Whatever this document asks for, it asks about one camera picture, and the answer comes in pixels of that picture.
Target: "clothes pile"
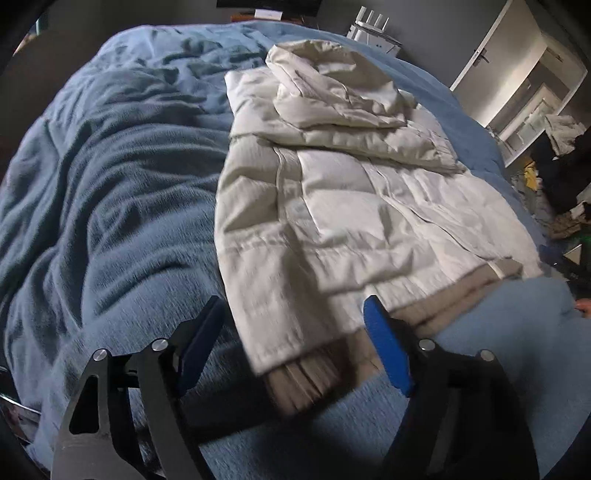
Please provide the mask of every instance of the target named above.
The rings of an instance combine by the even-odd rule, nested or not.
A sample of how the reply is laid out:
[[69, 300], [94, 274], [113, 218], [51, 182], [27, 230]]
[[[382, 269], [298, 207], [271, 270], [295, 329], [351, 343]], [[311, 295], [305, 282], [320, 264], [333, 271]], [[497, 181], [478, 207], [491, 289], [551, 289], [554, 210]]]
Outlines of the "clothes pile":
[[547, 115], [547, 128], [531, 150], [532, 165], [547, 203], [551, 239], [566, 239], [591, 220], [591, 130], [570, 116]]
[[306, 40], [266, 64], [226, 74], [215, 243], [251, 367], [293, 414], [383, 368], [368, 296], [430, 336], [504, 278], [541, 271], [503, 197], [370, 61]]

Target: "metal screw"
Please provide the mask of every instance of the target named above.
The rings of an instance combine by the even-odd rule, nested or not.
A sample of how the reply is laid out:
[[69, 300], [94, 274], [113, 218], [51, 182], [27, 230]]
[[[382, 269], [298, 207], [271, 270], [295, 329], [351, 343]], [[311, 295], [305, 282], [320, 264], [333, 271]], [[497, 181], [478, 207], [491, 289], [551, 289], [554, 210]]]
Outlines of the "metal screw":
[[158, 340], [154, 340], [152, 342], [152, 350], [154, 352], [161, 352], [162, 350], [166, 350], [168, 348], [168, 340], [166, 338], [159, 338]]
[[485, 362], [492, 362], [495, 359], [495, 354], [490, 350], [483, 350], [480, 352], [480, 358], [482, 358]]
[[95, 353], [92, 354], [92, 359], [95, 362], [100, 362], [107, 357], [107, 350], [104, 348], [99, 348]]
[[419, 341], [418, 347], [423, 352], [430, 352], [431, 350], [435, 349], [435, 342], [429, 338], [424, 338], [423, 340]]

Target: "gray wall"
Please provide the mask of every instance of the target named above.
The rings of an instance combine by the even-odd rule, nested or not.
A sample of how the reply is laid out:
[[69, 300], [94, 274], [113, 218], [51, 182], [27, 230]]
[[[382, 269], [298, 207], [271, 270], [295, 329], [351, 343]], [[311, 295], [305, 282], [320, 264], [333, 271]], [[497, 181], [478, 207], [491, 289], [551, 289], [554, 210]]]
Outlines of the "gray wall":
[[387, 33], [403, 43], [401, 58], [450, 86], [505, 0], [324, 0], [320, 29], [346, 33], [361, 5], [390, 17]]

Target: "blue bedsheet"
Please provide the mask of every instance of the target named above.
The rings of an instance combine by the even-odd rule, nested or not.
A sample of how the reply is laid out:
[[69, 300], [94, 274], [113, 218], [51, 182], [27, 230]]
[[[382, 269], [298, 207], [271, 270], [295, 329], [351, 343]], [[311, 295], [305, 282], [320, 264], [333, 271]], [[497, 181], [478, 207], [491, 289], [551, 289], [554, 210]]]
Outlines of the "blue bedsheet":
[[[493, 139], [446, 87], [410, 64], [274, 22], [120, 33], [31, 127], [0, 195], [4, 348], [23, 402], [42, 409], [29, 451], [43, 465], [51, 465], [61, 417], [95, 349], [137, 351], [222, 293], [213, 212], [232, 123], [223, 77], [263, 65], [274, 43], [302, 38], [348, 44], [415, 94], [460, 160], [543, 242], [502, 178]], [[524, 399], [545, 472], [589, 414], [590, 337], [564, 284], [538, 279], [506, 284], [438, 340], [466, 353], [497, 353]], [[249, 375], [228, 325], [196, 394]], [[378, 377], [310, 423], [262, 426], [206, 445], [204, 455], [225, 479], [325, 478], [327, 465], [340, 478], [369, 478], [404, 409]]]

